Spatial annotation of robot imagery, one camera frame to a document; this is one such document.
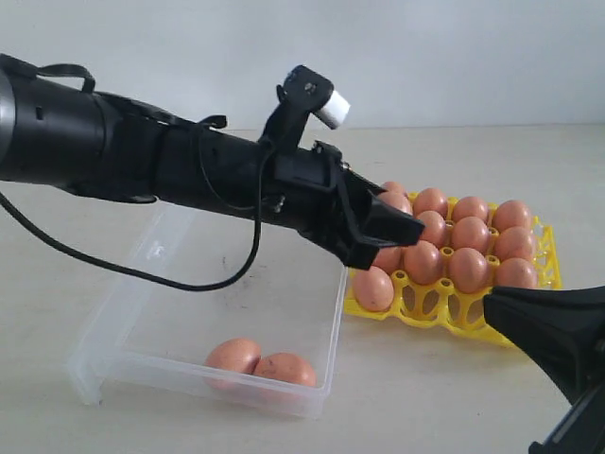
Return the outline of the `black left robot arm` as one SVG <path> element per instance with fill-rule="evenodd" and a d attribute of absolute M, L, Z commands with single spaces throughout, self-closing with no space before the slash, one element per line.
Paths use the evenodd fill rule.
<path fill-rule="evenodd" d="M 350 106 L 333 82 L 294 67 L 255 141 L 227 119 L 189 121 L 99 92 L 83 66 L 1 58 L 1 178 L 121 203 L 166 201 L 298 232 L 347 267 L 365 270 L 387 247 L 418 242 L 423 224 L 380 200 L 341 152 L 299 143 L 315 116 L 338 128 Z M 533 453 L 604 449 L 604 290 L 499 286 L 483 300 L 489 326 L 535 362 L 570 411 Z"/>

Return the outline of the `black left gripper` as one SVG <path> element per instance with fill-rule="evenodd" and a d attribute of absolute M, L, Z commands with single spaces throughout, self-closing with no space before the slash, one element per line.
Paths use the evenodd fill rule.
<path fill-rule="evenodd" d="M 367 270 L 380 251 L 378 239 L 410 246 L 424 230 L 413 215 L 380 201 L 378 185 L 352 171 L 338 148 L 321 141 L 311 149 L 275 153 L 271 187 L 284 199 L 277 223 L 348 268 Z"/>

